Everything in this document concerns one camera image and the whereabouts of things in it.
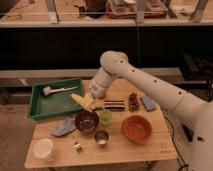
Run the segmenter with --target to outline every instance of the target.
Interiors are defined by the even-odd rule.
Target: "concrete floor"
[[[27,118],[28,104],[0,105],[0,170],[1,171],[43,171],[47,169],[25,169],[24,161],[30,144],[35,121]],[[191,143],[186,139],[180,122],[165,114],[174,124],[175,143],[186,163],[191,155]],[[143,171],[147,170],[143,163],[116,164],[101,166],[86,166],[58,168],[59,171]],[[179,168],[177,160],[158,161],[153,171],[176,171]]]

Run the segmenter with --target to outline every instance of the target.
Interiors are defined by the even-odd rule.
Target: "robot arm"
[[[90,93],[102,97],[117,77],[131,82],[194,131],[191,171],[213,170],[213,104],[128,63],[121,52],[107,51],[90,83]]]

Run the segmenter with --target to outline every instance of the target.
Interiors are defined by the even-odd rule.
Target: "green tray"
[[[42,89],[47,86],[50,86],[53,89],[68,86],[78,86],[78,88],[44,96]],[[34,120],[41,120],[82,111],[83,108],[70,97],[72,93],[83,96],[84,92],[82,80],[80,78],[34,85],[32,87],[28,117]]]

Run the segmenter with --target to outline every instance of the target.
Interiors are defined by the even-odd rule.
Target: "orange bowl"
[[[144,143],[152,134],[150,122],[140,115],[126,118],[123,121],[122,130],[129,140],[137,144]]]

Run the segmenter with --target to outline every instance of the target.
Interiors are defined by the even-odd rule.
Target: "black wall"
[[[175,67],[184,52],[213,56],[213,27],[0,28],[0,69],[98,68],[106,50],[137,67]]]

